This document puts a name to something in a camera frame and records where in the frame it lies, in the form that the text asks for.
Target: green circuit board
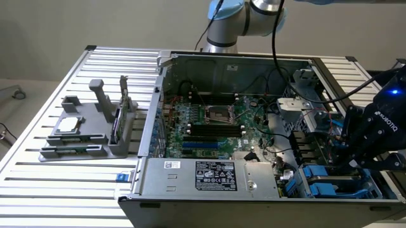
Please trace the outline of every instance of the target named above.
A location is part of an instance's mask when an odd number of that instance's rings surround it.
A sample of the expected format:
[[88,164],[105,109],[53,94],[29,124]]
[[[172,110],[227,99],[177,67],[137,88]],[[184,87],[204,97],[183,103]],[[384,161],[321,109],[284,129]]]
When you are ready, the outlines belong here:
[[[233,123],[223,123],[217,121],[207,121],[204,119],[204,106],[191,104],[180,100],[172,106],[171,120],[167,122],[167,147],[165,157],[167,158],[208,158],[208,159],[229,159],[233,152],[249,151],[251,146],[257,146],[260,139],[263,144],[269,140],[269,135],[260,133],[256,130],[256,123],[253,121],[253,114],[256,112],[256,119],[260,118],[257,128],[269,133],[268,126],[263,125],[264,111],[260,105],[252,107],[247,105],[247,102],[257,102],[256,99],[248,97],[244,101],[237,102],[232,106],[233,117],[240,116],[233,120]],[[215,125],[243,125],[245,134],[241,137],[216,137],[217,148],[187,148],[189,154],[183,154],[183,137],[188,136],[187,128],[188,123],[192,124],[215,124]]]

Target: white label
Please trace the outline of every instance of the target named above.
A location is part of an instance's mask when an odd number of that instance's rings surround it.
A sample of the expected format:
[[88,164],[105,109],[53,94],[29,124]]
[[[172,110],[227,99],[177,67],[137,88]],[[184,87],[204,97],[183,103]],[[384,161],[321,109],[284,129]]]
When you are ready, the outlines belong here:
[[227,65],[227,70],[237,71],[239,66],[237,65]]
[[165,169],[180,169],[180,162],[179,161],[167,161],[164,163]]

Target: metal sheet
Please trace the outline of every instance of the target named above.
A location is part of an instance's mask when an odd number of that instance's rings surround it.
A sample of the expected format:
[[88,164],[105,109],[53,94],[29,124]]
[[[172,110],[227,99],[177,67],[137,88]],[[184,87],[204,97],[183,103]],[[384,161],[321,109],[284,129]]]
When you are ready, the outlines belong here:
[[[114,47],[97,47],[82,53],[0,162],[0,227],[132,227],[113,199],[116,189],[126,193],[129,184],[114,183],[114,174],[137,164],[133,153],[140,145],[157,77],[157,54],[159,50]],[[339,81],[348,80],[356,86],[353,81],[367,80],[362,70],[343,57],[320,58]],[[38,149],[62,111],[61,98],[78,95],[81,102],[94,102],[86,84],[100,78],[106,94],[116,101],[121,75],[128,76],[129,95],[140,105],[129,145],[132,154],[125,159],[38,162]],[[374,87],[367,87],[359,94],[375,92]]]

